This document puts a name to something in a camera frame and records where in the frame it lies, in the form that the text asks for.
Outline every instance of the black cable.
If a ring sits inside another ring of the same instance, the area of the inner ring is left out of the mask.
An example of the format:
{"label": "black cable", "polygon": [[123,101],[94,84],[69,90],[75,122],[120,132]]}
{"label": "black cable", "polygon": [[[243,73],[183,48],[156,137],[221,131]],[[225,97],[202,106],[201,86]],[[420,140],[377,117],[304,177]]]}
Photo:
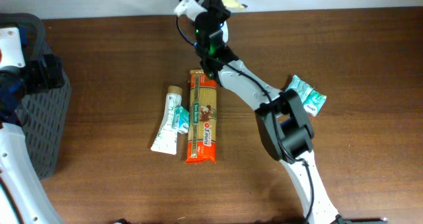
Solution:
{"label": "black cable", "polygon": [[[260,88],[260,90],[264,93],[264,96],[266,96],[266,98],[269,100],[269,104],[272,102],[272,99],[270,98],[269,92],[264,89],[264,87],[257,81],[255,80],[253,77],[251,77],[250,75],[247,75],[246,73],[235,69],[232,65],[229,65],[228,63],[225,63],[223,61],[219,61],[218,59],[213,58],[212,56],[206,55],[207,58],[214,60],[222,65],[226,65],[229,68],[231,68],[233,71],[237,72],[239,75],[242,75],[248,79],[250,79],[253,83],[255,83],[258,88]],[[311,190],[311,202],[310,202],[310,208],[309,211],[307,212],[307,215],[305,216],[305,223],[308,223],[308,219],[310,218],[311,215],[311,211],[313,209],[313,205],[314,205],[314,201],[315,201],[315,189],[313,186],[313,181],[311,179],[311,173],[310,173],[310,168],[309,168],[309,164],[307,163],[307,161],[305,159],[295,159],[294,157],[292,157],[285,149],[285,147],[283,145],[280,144],[280,136],[279,136],[279,132],[278,132],[278,122],[276,121],[276,115],[275,112],[273,111],[273,109],[271,109],[272,112],[272,121],[273,121],[273,127],[275,130],[275,134],[276,134],[276,139],[278,140],[278,144],[279,146],[282,148],[282,151],[284,152],[284,155],[290,159],[293,162],[303,162],[303,166],[305,167],[305,170],[307,171],[307,176],[309,178],[309,183],[310,183],[310,190]]]}
{"label": "black cable", "polygon": [[180,27],[179,27],[179,17],[178,16],[176,16],[176,20],[175,20],[175,24],[176,24],[176,28],[178,29],[178,31],[179,31],[179,34],[184,38],[184,40],[186,41],[186,42],[188,42],[189,44],[191,44],[191,46],[194,46],[194,43],[193,42],[191,42],[186,36],[185,36],[185,34],[181,31],[181,29],[180,29]]}

